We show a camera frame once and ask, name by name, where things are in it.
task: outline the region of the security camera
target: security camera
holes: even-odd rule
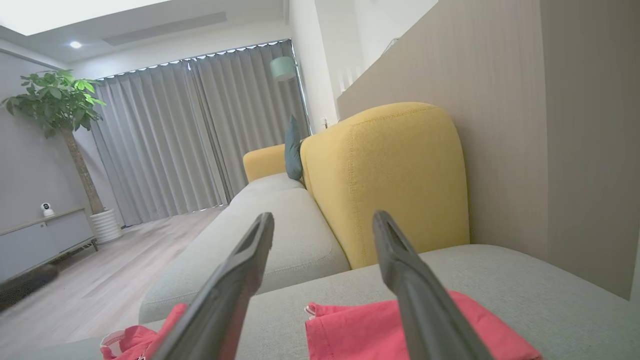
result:
[[[40,209],[42,209],[42,214],[44,215],[44,217],[50,217],[54,214],[53,209],[51,208],[51,204],[49,204],[48,202],[40,205]]]

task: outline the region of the gray sofa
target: gray sofa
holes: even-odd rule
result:
[[[476,299],[547,360],[640,358],[640,307],[564,270],[491,245],[420,256],[445,286]],[[257,295],[236,359],[308,359],[303,309],[309,302],[360,305],[392,298],[377,265]],[[99,343],[99,338],[84,340],[15,359],[99,360]]]
[[[259,293],[351,269],[304,186],[286,173],[263,177],[240,191],[164,271],[140,306],[140,323],[162,320],[176,304],[190,303],[255,218],[267,211],[275,228]]]

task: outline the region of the tree trunk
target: tree trunk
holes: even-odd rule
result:
[[[62,136],[65,137],[65,142],[67,143],[67,147],[71,153],[71,158],[73,158],[74,164],[76,164],[76,170],[78,171],[78,175],[80,175],[80,180],[82,180],[84,191],[86,192],[86,196],[89,198],[91,214],[96,215],[103,213],[104,206],[102,206],[102,201],[100,201],[98,191],[95,189],[89,170],[87,170],[86,164],[84,163],[84,158],[78,149],[78,144],[76,142],[76,138],[74,138],[73,131],[71,131],[71,129],[61,129],[60,132],[62,133]]]

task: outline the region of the gray curtain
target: gray curtain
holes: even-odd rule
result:
[[[242,157],[284,143],[292,114],[308,136],[297,82],[271,77],[280,56],[290,40],[99,83],[94,137],[126,225],[228,204],[247,184]]]
[[[96,88],[107,106],[93,132],[126,225],[223,203],[189,87],[191,71],[180,62],[107,78]]]
[[[230,196],[247,184],[242,157],[284,143],[291,115],[298,119],[301,136],[309,135],[298,83],[271,76],[269,63],[281,56],[292,57],[290,40],[189,60],[198,104]]]

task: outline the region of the ceiling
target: ceiling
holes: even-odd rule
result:
[[[207,26],[284,21],[283,0],[171,0],[24,36],[0,26],[0,38],[65,63],[138,47]],[[74,49],[72,41],[83,46]]]

